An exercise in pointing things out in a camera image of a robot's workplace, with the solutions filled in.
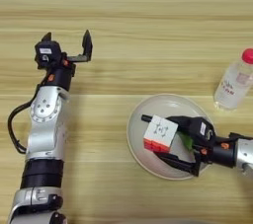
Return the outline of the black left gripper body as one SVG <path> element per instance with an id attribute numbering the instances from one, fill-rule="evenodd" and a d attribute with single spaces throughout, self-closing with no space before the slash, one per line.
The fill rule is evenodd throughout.
<path id="1" fill-rule="evenodd" d="M 90 56 L 78 55 L 78 56 L 65 56 L 59 63 L 55 63 L 49 66 L 46 70 L 45 86 L 57 86 L 68 91 L 71 85 L 71 79 L 75 75 L 76 64 L 89 62 Z"/>

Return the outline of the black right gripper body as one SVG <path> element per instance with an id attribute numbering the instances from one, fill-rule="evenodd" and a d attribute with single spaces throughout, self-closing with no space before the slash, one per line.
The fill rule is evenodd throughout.
<path id="1" fill-rule="evenodd" d="M 224 167 L 235 166 L 234 142 L 207 142 L 197 144 L 197 164 L 218 164 Z"/>

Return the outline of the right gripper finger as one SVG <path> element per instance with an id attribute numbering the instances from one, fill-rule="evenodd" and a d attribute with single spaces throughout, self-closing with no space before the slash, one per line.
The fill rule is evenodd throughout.
<path id="1" fill-rule="evenodd" d="M 200 154 L 194 154 L 195 156 L 194 162 L 187 162 L 184 160 L 180 160 L 178 156 L 169 153 L 155 152 L 155 155 L 164 163 L 166 163 L 167 165 L 171 166 L 174 169 L 187 172 L 195 177 L 197 177 L 200 173 L 202 162 Z"/>
<path id="2" fill-rule="evenodd" d="M 170 120 L 178 124 L 178 130 L 184 133 L 190 133 L 194 131 L 193 119 L 189 116 L 168 116 L 167 120 Z"/>

